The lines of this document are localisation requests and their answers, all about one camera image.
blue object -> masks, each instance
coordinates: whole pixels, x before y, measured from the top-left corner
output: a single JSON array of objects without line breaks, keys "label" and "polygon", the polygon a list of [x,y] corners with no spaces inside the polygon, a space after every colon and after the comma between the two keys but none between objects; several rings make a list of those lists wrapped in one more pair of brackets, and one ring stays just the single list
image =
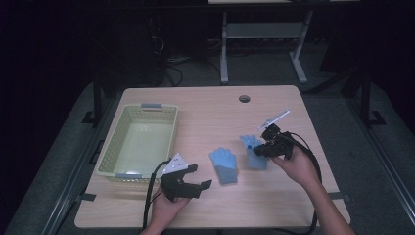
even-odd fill
[{"label": "blue object", "polygon": [[213,162],[220,184],[237,183],[236,156],[230,150],[218,148],[208,155]]},{"label": "blue object", "polygon": [[264,156],[258,156],[254,152],[254,147],[261,145],[262,142],[256,139],[254,135],[242,135],[239,137],[244,142],[247,149],[248,166],[253,169],[266,169],[268,158]]}]

light green plastic basket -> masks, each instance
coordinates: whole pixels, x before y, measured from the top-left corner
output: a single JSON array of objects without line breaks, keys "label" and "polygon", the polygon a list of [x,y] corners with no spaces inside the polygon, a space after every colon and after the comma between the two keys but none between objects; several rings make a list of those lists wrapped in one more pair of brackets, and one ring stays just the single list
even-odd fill
[{"label": "light green plastic basket", "polygon": [[[126,105],[109,138],[97,174],[111,181],[148,182],[156,167],[172,156],[178,108],[173,105]],[[156,179],[161,177],[161,169]]]}]

metal frame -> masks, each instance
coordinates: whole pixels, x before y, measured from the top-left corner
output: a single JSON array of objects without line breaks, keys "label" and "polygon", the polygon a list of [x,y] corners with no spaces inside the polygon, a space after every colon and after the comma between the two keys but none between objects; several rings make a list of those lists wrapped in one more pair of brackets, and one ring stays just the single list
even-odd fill
[{"label": "metal frame", "polygon": [[300,63],[300,53],[307,36],[313,11],[308,11],[302,23],[229,23],[227,13],[223,13],[222,23],[222,53],[220,55],[220,83],[229,81],[228,62],[226,58],[227,38],[298,38],[299,44],[295,51],[290,52],[297,77],[301,83],[307,83],[307,78]]}]

black cable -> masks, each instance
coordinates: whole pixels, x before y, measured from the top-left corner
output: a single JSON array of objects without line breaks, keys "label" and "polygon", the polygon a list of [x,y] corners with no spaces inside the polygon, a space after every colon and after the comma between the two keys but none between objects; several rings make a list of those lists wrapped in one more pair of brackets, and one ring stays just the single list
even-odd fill
[{"label": "black cable", "polygon": [[150,209],[151,198],[152,198],[152,193],[153,193],[153,186],[155,184],[157,171],[159,171],[159,169],[162,165],[167,165],[169,162],[170,162],[170,160],[167,160],[167,161],[164,161],[161,164],[159,164],[156,167],[155,171],[152,173],[152,176],[150,178],[149,188],[147,189],[146,205],[144,206],[143,230],[147,228],[147,220],[148,220],[148,217],[149,217],[149,209]]}]

hand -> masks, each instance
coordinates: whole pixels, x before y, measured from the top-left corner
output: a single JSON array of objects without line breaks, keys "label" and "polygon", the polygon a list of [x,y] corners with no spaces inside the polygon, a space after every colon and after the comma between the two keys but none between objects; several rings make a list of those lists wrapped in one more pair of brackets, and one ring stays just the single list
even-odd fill
[{"label": "hand", "polygon": [[287,175],[296,181],[303,188],[320,183],[317,171],[309,157],[297,146],[293,147],[293,154],[290,160],[283,160],[278,157],[271,160],[280,166]]},{"label": "hand", "polygon": [[190,198],[176,198],[174,202],[171,202],[162,188],[157,190],[153,199],[152,219],[141,234],[161,234],[191,200]]}]

